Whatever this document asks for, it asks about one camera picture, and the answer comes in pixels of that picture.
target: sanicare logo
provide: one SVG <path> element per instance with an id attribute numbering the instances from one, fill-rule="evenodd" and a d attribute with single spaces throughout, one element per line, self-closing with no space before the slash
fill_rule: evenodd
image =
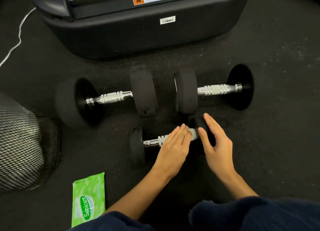
<path id="1" fill-rule="evenodd" d="M 85 220 L 89 220 L 92 216 L 93 212 L 93 203 L 89 200 L 88 196 L 81 196 L 80 197 L 80 207 L 82 210 L 82 216 Z"/>

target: power cord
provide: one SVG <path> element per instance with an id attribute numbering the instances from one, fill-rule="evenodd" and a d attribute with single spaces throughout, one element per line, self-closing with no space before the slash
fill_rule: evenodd
<path id="1" fill-rule="evenodd" d="M 26 14 L 26 16 L 23 18 L 23 20 L 21 21 L 21 24 L 19 26 L 19 34 L 18 34 L 18 37 L 19 37 L 19 43 L 17 45 L 15 45 L 14 47 L 12 47 L 8 53 L 8 55 L 2 60 L 2 62 L 0 63 L 0 68 L 2 67 L 2 65 L 8 60 L 8 58 L 10 57 L 11 55 L 11 52 L 16 49 L 18 46 L 20 46 L 22 40 L 21 40 L 21 28 L 22 28 L 22 25 L 23 23 L 26 21 L 26 19 L 28 18 L 28 16 L 35 10 L 36 8 L 33 8 L 29 13 Z"/>

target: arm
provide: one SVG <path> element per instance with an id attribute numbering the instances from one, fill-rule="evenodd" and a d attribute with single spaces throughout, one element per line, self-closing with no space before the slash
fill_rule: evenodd
<path id="1" fill-rule="evenodd" d="M 206 131 L 203 128 L 198 128 L 210 169 L 236 200 L 242 197 L 258 196 L 234 169 L 231 140 L 211 116 L 205 113 L 203 117 L 216 139 L 216 145 L 211 146 Z"/>
<path id="2" fill-rule="evenodd" d="M 129 193 L 108 208 L 138 220 L 186 160 L 191 142 L 189 128 L 182 124 L 168 136 L 150 172 Z"/>

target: finger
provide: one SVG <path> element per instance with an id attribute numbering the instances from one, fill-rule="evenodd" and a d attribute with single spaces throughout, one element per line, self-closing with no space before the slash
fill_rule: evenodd
<path id="1" fill-rule="evenodd" d="M 167 140 L 165 141 L 166 143 L 169 143 L 171 141 L 171 139 L 174 137 L 174 135 L 177 134 L 177 132 L 179 131 L 180 127 L 177 126 L 176 128 L 174 128 L 174 130 L 169 134 L 169 136 L 167 137 Z"/>
<path id="2" fill-rule="evenodd" d="M 209 114 L 205 113 L 203 115 L 203 118 L 216 139 L 226 137 L 226 133 L 224 132 L 222 127 Z"/>
<path id="3" fill-rule="evenodd" d="M 191 139 L 192 139 L 192 134 L 190 131 L 188 131 L 182 142 L 182 148 L 186 149 L 188 153 L 189 153 L 189 146 L 191 143 Z"/>
<path id="4" fill-rule="evenodd" d="M 209 138 L 208 138 L 207 132 L 202 127 L 199 127 L 198 128 L 198 133 L 200 135 L 200 138 L 201 138 L 201 141 L 202 141 L 202 144 L 203 144 L 204 152 L 205 153 L 211 152 L 212 151 L 212 146 L 211 146 L 211 144 L 209 142 Z"/>
<path id="5" fill-rule="evenodd" d="M 180 136 L 177 138 L 176 143 L 182 144 L 182 142 L 183 142 L 183 140 L 184 140 L 184 138 L 185 138 L 185 136 L 187 135 L 188 132 L 189 132 L 189 128 L 186 126 L 186 127 L 183 129 L 183 131 L 182 131 L 182 133 L 180 134 Z"/>
<path id="6" fill-rule="evenodd" d="M 176 135 L 174 135 L 174 137 L 172 138 L 172 142 L 176 142 L 177 141 L 177 139 L 178 139 L 178 137 L 181 135 L 181 133 L 183 132 L 183 130 L 185 129 L 185 127 L 186 127 L 186 124 L 182 124 L 181 125 L 181 127 L 180 127 L 180 129 L 179 129 L 179 131 L 176 133 Z"/>

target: black mesh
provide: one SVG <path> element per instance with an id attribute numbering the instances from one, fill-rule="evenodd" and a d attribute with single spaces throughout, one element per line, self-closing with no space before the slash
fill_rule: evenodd
<path id="1" fill-rule="evenodd" d="M 0 192 L 33 189 L 60 160 L 60 128 L 0 93 Z"/>

